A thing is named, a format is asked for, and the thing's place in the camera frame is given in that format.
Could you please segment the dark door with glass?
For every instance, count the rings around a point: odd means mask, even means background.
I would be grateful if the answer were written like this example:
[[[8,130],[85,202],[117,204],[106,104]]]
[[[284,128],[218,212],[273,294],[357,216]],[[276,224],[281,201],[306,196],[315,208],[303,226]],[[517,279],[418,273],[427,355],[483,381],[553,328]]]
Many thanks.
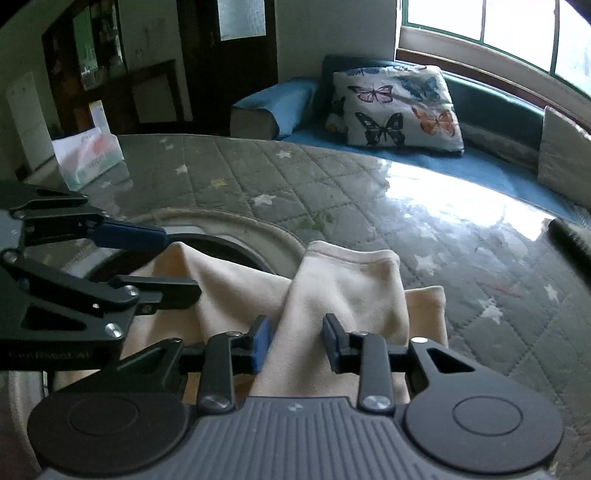
[[[198,133],[226,135],[232,106],[277,82],[273,1],[178,1],[178,30]]]

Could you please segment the butterfly print pillow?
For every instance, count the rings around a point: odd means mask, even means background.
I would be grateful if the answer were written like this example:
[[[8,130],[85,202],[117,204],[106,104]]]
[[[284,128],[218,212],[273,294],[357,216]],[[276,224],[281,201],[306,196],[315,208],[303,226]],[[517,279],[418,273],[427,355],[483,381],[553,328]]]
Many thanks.
[[[349,69],[332,74],[332,87],[325,128],[344,135],[349,146],[464,151],[454,103],[436,66]]]

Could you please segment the blue bench sofa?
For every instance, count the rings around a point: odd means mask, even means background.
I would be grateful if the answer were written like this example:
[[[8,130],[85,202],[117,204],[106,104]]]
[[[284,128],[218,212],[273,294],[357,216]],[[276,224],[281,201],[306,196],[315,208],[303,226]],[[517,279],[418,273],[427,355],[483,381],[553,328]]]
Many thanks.
[[[552,107],[435,65],[329,55],[317,79],[236,102],[230,132],[374,155],[590,220],[589,133]]]

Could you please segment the grey quilted star table cover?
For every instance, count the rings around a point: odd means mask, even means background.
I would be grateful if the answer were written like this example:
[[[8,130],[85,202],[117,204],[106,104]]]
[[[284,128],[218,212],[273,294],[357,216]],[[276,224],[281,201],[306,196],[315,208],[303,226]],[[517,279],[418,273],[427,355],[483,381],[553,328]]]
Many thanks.
[[[558,218],[497,191],[377,157],[197,135],[120,138],[84,190],[119,220],[228,239],[294,275],[315,240],[391,249],[406,287],[440,285],[451,347],[544,394],[565,422],[560,479],[590,475],[590,263]]]

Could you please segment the grey plain pillow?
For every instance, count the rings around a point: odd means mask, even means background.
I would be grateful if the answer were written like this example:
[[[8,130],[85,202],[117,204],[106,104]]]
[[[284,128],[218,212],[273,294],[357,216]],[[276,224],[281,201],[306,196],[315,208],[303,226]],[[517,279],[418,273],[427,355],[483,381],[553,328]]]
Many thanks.
[[[538,181],[575,204],[591,206],[590,134],[556,109],[544,110]]]

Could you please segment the cream beige garment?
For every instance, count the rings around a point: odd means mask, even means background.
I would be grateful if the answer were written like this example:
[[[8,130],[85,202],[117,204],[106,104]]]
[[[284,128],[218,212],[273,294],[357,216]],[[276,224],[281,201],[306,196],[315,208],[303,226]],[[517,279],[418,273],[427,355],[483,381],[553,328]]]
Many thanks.
[[[325,314],[335,314],[347,331],[380,334],[390,344],[406,345],[410,338],[421,336],[446,345],[445,308],[441,286],[404,288],[400,258],[391,250],[362,252],[311,242],[283,308],[287,325],[294,328],[294,341],[308,350],[305,385],[314,392],[301,397],[355,399],[358,392],[356,375],[336,375],[329,367],[322,344]],[[238,398],[252,395],[249,388],[259,374],[236,377]]]

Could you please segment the tissue pack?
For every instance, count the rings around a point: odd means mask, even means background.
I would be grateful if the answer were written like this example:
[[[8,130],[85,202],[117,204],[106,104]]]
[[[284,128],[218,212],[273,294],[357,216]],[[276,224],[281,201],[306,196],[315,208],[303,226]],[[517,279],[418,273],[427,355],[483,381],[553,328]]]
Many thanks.
[[[97,127],[53,140],[52,148],[71,191],[79,191],[124,159],[117,137]]]

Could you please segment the window with green frame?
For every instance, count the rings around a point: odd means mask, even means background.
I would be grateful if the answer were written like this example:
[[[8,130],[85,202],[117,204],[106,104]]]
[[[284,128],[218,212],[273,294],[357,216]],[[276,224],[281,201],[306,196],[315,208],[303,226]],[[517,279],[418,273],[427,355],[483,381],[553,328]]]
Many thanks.
[[[590,19],[572,1],[404,1],[405,26],[468,41],[590,95]]]

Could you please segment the dark wooden cabinet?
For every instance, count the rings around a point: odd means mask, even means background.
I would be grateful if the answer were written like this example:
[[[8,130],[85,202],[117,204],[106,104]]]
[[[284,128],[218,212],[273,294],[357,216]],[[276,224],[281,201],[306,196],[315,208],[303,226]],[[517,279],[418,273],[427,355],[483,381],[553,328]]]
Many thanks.
[[[120,6],[119,1],[72,1],[42,34],[62,136],[92,127],[90,104],[96,101],[116,134],[153,133],[184,120],[176,62],[131,66]]]

